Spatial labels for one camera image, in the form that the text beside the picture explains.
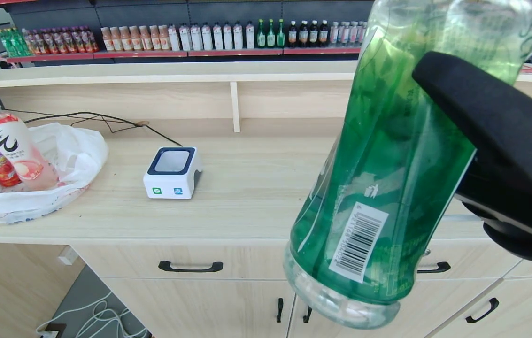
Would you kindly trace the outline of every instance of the barcode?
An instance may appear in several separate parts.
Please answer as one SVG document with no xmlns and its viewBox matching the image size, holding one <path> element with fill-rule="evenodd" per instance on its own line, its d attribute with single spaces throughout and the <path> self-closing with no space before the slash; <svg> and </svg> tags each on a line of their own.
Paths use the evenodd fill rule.
<svg viewBox="0 0 532 338">
<path fill-rule="evenodd" d="M 356 202 L 328 268 L 362 283 L 366 265 L 388 216 L 386 212 Z"/>
</svg>

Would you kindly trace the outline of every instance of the white power cord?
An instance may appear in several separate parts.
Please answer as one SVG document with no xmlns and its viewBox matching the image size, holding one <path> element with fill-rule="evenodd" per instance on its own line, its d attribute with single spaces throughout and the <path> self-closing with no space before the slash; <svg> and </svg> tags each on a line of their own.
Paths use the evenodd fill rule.
<svg viewBox="0 0 532 338">
<path fill-rule="evenodd" d="M 80 328 L 80 330 L 78 330 L 76 336 L 74 338 L 81 338 L 82 335 L 84 334 L 84 332 L 88 331 L 88 329 L 90 329 L 95 323 L 98 323 L 98 322 L 104 322 L 103 326 L 98 330 L 96 331 L 94 334 L 92 334 L 91 336 L 88 336 L 88 338 L 93 338 L 94 336 L 96 336 L 99 332 L 101 332 L 103 329 L 105 329 L 105 327 L 107 325 L 109 325 L 109 323 L 115 321 L 117 322 L 117 333 L 116 333 L 116 338 L 120 338 L 120 330 L 122 330 L 122 337 L 123 338 L 143 338 L 146 334 L 147 334 L 147 329 L 142 329 L 140 330 L 139 332 L 137 333 L 134 333 L 134 334 L 129 334 L 125 329 L 124 329 L 124 324 L 122 323 L 122 317 L 128 313 L 130 313 L 130 310 L 128 310 L 128 308 L 125 308 L 121 313 L 117 313 L 115 312 L 114 310 L 112 310 L 111 308 L 107 308 L 107 297 L 111 296 L 112 292 L 110 291 L 107 296 L 99 299 L 99 300 L 96 300 L 90 304 L 88 304 L 87 306 L 83 306 L 83 307 L 80 307 L 80 308 L 75 308 L 73 310 L 68 310 L 68 311 L 64 311 L 64 312 L 61 312 L 57 317 L 54 317 L 53 319 L 51 319 L 50 321 L 47 321 L 46 323 L 42 323 L 41 325 L 39 325 L 37 328 L 36 328 L 36 334 L 38 334 L 39 336 L 42 335 L 42 333 L 39 331 L 41 327 L 44 327 L 45 325 L 47 325 L 48 323 L 51 323 L 52 321 L 55 321 L 57 320 L 59 317 L 61 317 L 62 315 L 66 314 L 66 313 L 70 313 L 70 312 L 76 312 L 76 311 L 79 311 L 79 310 L 84 310 L 85 308 L 89 308 L 91 306 L 94 305 L 94 308 L 93 308 L 93 316 L 90 317 L 90 319 L 88 319 L 88 321 L 86 321 L 86 323 L 84 323 L 84 325 L 82 325 L 82 327 Z M 100 305 L 104 305 L 105 308 L 99 312 L 97 312 L 97 308 L 98 306 Z M 112 317 L 105 317 L 103 318 L 103 314 L 104 313 L 111 313 L 113 316 Z"/>
</svg>

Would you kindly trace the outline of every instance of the cabinet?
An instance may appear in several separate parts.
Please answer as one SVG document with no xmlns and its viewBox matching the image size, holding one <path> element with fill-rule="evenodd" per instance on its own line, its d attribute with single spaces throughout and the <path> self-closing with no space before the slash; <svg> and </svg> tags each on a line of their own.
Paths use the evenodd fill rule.
<svg viewBox="0 0 532 338">
<path fill-rule="evenodd" d="M 471 280 L 418 281 L 412 292 L 401 301 L 395 320 L 378 330 L 363 331 L 343 327 L 311 312 L 297 298 L 291 317 L 289 338 L 422 338 L 436 329 L 468 302 L 491 286 L 495 278 Z"/>
<path fill-rule="evenodd" d="M 285 338 L 294 298 L 286 281 L 103 281 L 157 338 Z"/>
<path fill-rule="evenodd" d="M 468 323 L 467 317 L 471 318 L 471 322 L 480 320 Z M 480 301 L 432 336 L 470 337 L 532 338 L 532 278 L 503 280 Z"/>
</svg>

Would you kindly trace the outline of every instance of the green plastic bottle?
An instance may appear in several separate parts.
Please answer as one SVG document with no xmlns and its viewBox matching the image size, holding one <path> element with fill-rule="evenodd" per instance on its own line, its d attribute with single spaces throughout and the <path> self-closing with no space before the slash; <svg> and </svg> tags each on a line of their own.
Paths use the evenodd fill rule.
<svg viewBox="0 0 532 338">
<path fill-rule="evenodd" d="M 414 67 L 438 51 L 513 84 L 532 53 L 532 0 L 377 0 L 368 23 L 345 124 L 284 262 L 308 306 L 356 329 L 395 318 L 475 152 Z"/>
</svg>

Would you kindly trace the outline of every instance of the white bottle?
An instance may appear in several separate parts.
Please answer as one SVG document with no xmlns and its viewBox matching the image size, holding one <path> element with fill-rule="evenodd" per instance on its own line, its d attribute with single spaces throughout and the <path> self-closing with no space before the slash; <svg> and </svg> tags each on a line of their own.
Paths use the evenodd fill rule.
<svg viewBox="0 0 532 338">
<path fill-rule="evenodd" d="M 349 42 L 350 30 L 351 29 L 349 28 L 349 22 L 345 22 L 345 25 L 343 25 L 343 36 L 341 36 L 341 45 L 343 47 L 346 47 L 347 43 Z"/>
<path fill-rule="evenodd" d="M 214 47 L 216 48 L 216 51 L 221 51 L 224 49 L 224 41 L 222 40 L 222 27 L 218 24 L 218 22 L 214 25 Z"/>
<path fill-rule="evenodd" d="M 186 22 L 180 26 L 180 44 L 182 45 L 182 50 L 185 52 L 192 51 L 191 47 L 191 33 L 189 32 Z"/>
<path fill-rule="evenodd" d="M 172 45 L 172 51 L 180 52 L 180 43 L 178 42 L 178 33 L 176 32 L 175 25 L 168 26 L 168 35 L 170 36 L 170 45 Z"/>
<path fill-rule="evenodd" d="M 236 22 L 233 28 L 234 33 L 234 49 L 243 49 L 243 26 L 240 22 Z"/>
<path fill-rule="evenodd" d="M 339 38 L 339 22 L 334 21 L 332 22 L 330 39 L 328 40 L 330 42 L 330 45 L 331 46 L 336 45 L 338 38 Z"/>
<path fill-rule="evenodd" d="M 247 26 L 245 26 L 245 41 L 247 49 L 255 48 L 255 33 L 251 21 L 247 22 Z"/>
<path fill-rule="evenodd" d="M 201 38 L 201 27 L 197 22 L 191 26 L 191 41 L 193 42 L 193 51 L 203 51 L 203 39 Z"/>
<path fill-rule="evenodd" d="M 204 22 L 203 27 L 201 27 L 201 35 L 203 36 L 203 48 L 206 51 L 214 49 L 212 46 L 212 28 L 210 28 L 207 22 Z"/>
<path fill-rule="evenodd" d="M 222 33 L 224 36 L 224 49 L 232 49 L 232 27 L 228 24 L 228 21 L 224 22 Z"/>
</svg>

